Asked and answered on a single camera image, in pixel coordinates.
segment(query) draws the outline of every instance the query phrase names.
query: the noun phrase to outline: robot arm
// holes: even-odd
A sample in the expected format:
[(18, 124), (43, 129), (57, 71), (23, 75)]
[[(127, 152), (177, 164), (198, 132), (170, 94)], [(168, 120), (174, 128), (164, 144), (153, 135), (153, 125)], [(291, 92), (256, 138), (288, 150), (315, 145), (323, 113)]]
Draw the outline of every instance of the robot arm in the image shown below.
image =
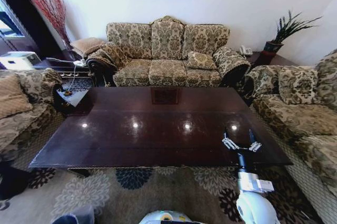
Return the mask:
[(226, 132), (222, 140), (228, 149), (237, 152), (241, 166), (238, 179), (240, 195), (236, 201), (236, 207), (246, 224), (280, 224), (272, 204), (261, 196), (262, 193), (274, 191), (272, 182), (260, 180), (257, 174), (248, 172), (244, 153), (256, 152), (262, 146), (256, 142), (251, 130), (249, 130), (249, 135), (252, 142), (249, 148), (236, 145)]

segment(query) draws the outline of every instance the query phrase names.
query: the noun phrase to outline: side table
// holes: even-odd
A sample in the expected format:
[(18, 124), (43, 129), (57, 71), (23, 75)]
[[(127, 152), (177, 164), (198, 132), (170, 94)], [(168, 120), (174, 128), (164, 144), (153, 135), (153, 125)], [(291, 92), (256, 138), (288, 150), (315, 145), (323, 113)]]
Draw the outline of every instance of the side table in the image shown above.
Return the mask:
[[(256, 60), (260, 57), (260, 52), (253, 52), (251, 56), (247, 56), (247, 60), (252, 64), (252, 68), (256, 67), (254, 64)], [(297, 65), (296, 63), (293, 63), (292, 61), (287, 60), (286, 58), (283, 58), (279, 56), (278, 54), (271, 60), (269, 65), (283, 65), (283, 66), (290, 66), (290, 65)]]
[(62, 78), (89, 78), (93, 81), (93, 85), (97, 86), (96, 77), (90, 72), (89, 68), (76, 67), (72, 62), (58, 62), (44, 59), (33, 66), (37, 70), (43, 70), (48, 67), (57, 71)]

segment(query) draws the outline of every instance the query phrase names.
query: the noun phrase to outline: telephone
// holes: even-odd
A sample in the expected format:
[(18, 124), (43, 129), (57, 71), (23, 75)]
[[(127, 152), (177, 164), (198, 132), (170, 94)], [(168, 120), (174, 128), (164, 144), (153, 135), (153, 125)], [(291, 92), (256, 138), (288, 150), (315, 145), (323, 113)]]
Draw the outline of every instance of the telephone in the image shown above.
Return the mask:
[(253, 54), (253, 51), (249, 47), (245, 47), (244, 45), (240, 46), (240, 54), (243, 56), (250, 56)]

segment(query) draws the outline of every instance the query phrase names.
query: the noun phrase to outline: green leaves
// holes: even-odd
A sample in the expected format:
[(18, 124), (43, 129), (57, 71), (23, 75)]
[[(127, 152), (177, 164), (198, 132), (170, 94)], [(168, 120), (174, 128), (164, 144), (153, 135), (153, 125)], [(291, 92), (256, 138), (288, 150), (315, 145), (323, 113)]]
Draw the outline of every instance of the green leaves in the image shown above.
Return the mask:
[(296, 18), (301, 15), (302, 13), (298, 13), (295, 16), (292, 16), (291, 11), (288, 11), (288, 19), (286, 20), (285, 17), (280, 17), (279, 23), (277, 25), (277, 35), (273, 43), (281, 44), (283, 40), (288, 38), (290, 35), (303, 30), (315, 27), (316, 25), (309, 25), (310, 23), (319, 20), (321, 17), (317, 17), (313, 20), (306, 20), (306, 21), (298, 21)]

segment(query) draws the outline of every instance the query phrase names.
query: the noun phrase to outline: sofa armrest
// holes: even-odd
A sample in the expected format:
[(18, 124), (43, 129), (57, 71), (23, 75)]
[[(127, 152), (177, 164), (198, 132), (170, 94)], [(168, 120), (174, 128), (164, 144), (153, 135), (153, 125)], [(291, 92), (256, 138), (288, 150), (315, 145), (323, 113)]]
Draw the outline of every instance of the sofa armrest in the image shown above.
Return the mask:
[(115, 86), (113, 75), (117, 72), (117, 68), (105, 53), (98, 50), (90, 54), (86, 64), (95, 75), (97, 83), (104, 83), (105, 87)]
[(221, 86), (235, 87), (250, 68), (249, 61), (228, 46), (220, 47), (213, 60), (222, 78)]
[(54, 105), (56, 90), (62, 87), (60, 75), (53, 69), (14, 71), (31, 103)]
[(277, 94), (279, 92), (280, 65), (263, 65), (253, 68), (245, 76), (244, 90), (246, 98), (256, 98), (262, 94)]

